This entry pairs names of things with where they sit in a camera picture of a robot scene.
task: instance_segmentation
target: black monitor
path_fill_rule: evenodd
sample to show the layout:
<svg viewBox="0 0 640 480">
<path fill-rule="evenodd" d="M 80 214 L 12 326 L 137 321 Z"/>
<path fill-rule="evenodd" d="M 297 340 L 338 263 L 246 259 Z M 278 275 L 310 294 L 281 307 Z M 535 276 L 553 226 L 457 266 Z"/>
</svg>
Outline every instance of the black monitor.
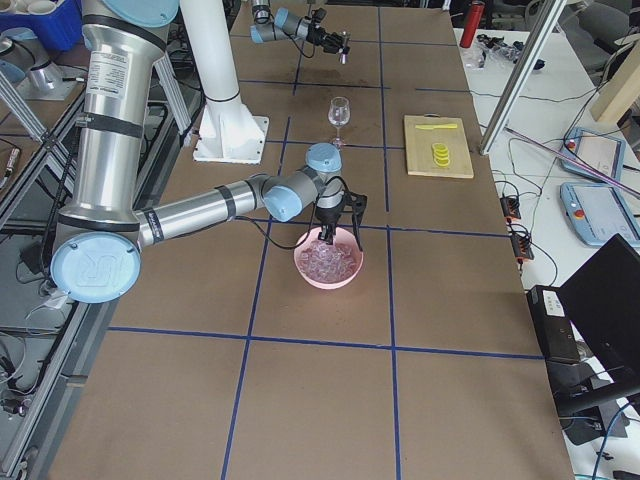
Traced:
<svg viewBox="0 0 640 480">
<path fill-rule="evenodd" d="M 560 415 L 627 397 L 640 409 L 640 255 L 616 234 L 558 290 L 568 318 L 613 383 L 557 399 Z"/>
</svg>

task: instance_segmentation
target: blue and white device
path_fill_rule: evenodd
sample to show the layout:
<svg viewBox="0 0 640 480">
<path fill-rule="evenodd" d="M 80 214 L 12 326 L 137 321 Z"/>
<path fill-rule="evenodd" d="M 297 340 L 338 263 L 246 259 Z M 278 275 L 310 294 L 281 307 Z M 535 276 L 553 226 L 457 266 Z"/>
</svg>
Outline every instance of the blue and white device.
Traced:
<svg viewBox="0 0 640 480">
<path fill-rule="evenodd" d="M 577 127 L 571 130 L 560 152 L 576 161 L 582 160 L 600 173 L 620 180 L 624 163 L 624 142 L 618 138 Z M 563 158 L 560 160 L 565 170 L 598 180 L 584 168 L 569 163 Z"/>
<path fill-rule="evenodd" d="M 632 247 L 640 247 L 640 228 L 620 192 L 603 183 L 563 183 L 560 198 L 580 239 L 604 245 L 619 233 Z"/>
</svg>

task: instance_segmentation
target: blue plastic bin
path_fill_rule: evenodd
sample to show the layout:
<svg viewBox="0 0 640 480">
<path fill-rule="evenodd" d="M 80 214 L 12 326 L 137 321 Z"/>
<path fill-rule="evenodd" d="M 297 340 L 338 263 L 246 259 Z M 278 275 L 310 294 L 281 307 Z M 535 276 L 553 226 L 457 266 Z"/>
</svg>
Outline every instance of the blue plastic bin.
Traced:
<svg viewBox="0 0 640 480">
<path fill-rule="evenodd" d="M 82 15 L 76 0 L 58 0 L 58 8 L 48 15 L 0 13 L 0 30 L 27 27 L 44 48 L 70 50 L 82 36 Z"/>
</svg>

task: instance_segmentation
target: cutting board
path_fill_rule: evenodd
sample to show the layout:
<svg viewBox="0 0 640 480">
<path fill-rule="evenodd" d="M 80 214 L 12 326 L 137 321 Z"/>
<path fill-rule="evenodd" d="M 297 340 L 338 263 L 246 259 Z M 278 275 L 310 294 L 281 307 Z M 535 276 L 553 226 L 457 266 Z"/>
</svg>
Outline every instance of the cutting board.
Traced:
<svg viewBox="0 0 640 480">
<path fill-rule="evenodd" d="M 455 123 L 458 128 L 420 130 L 416 125 L 444 125 Z M 405 115 L 404 138 L 409 175 L 427 177 L 473 178 L 473 166 L 460 118 Z M 449 149 L 450 163 L 438 166 L 433 160 L 432 145 L 444 143 Z"/>
</svg>

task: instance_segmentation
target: ice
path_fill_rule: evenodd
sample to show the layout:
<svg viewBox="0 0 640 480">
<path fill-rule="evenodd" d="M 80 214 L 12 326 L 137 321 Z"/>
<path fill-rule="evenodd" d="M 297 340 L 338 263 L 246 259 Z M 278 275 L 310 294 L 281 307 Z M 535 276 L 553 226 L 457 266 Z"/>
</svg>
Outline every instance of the ice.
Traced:
<svg viewBox="0 0 640 480">
<path fill-rule="evenodd" d="M 314 240 L 309 248 L 302 251 L 298 267 L 311 280 L 320 283 L 338 283 L 356 273 L 358 264 L 351 247 L 347 245 L 327 245 Z"/>
</svg>

